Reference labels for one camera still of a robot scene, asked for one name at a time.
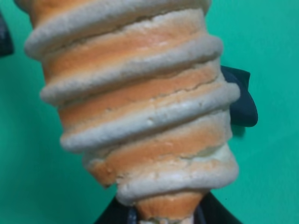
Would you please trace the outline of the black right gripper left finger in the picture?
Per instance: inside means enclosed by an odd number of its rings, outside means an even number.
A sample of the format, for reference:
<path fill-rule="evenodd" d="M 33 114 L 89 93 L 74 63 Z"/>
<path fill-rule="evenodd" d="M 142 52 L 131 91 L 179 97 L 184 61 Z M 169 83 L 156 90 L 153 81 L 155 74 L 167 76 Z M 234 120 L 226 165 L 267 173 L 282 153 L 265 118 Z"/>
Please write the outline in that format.
<path fill-rule="evenodd" d="M 14 45 L 4 16 L 0 13 L 0 57 L 14 53 Z"/>

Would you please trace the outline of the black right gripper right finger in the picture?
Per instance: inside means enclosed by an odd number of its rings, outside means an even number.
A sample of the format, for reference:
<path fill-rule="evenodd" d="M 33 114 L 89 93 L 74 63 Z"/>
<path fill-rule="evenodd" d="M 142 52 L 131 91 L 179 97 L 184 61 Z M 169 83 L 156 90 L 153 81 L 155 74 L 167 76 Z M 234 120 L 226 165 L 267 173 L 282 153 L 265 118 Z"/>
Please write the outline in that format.
<path fill-rule="evenodd" d="M 253 127 L 258 122 L 256 104 L 249 92 L 250 73 L 245 70 L 221 66 L 222 74 L 229 83 L 238 85 L 240 97 L 230 106 L 231 124 L 241 127 Z"/>

